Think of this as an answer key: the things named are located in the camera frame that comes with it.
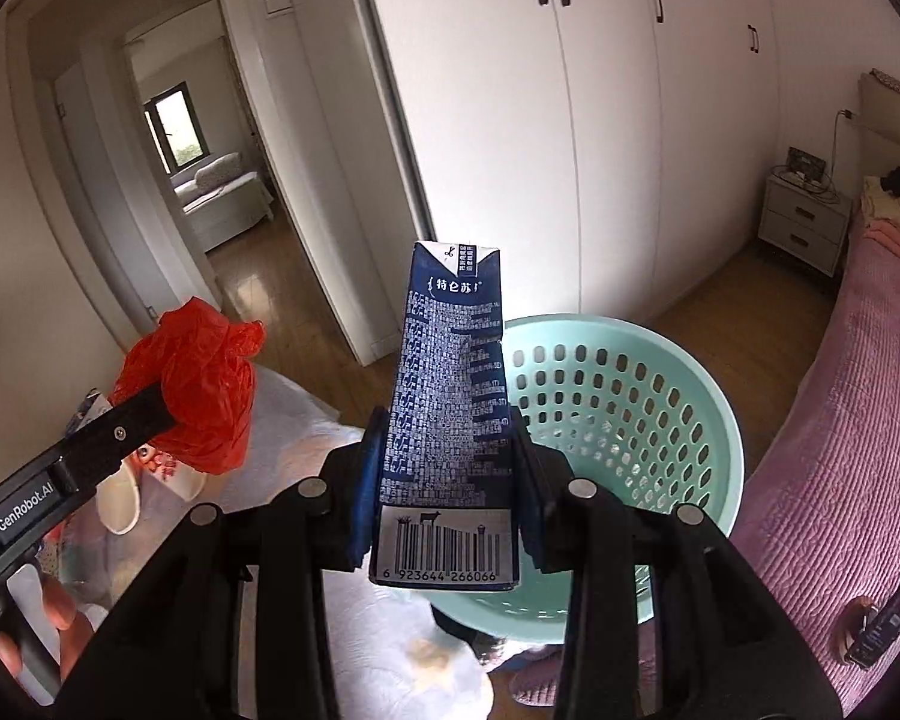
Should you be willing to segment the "person left hand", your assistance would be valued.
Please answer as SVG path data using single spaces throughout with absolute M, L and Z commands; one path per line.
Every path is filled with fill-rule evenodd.
M 52 656 L 58 681 L 73 671 L 95 634 L 94 620 L 52 575 L 25 566 L 9 580 L 9 593 L 22 614 L 22 629 Z M 0 661 L 18 682 L 34 678 L 35 657 L 17 631 L 0 631 Z

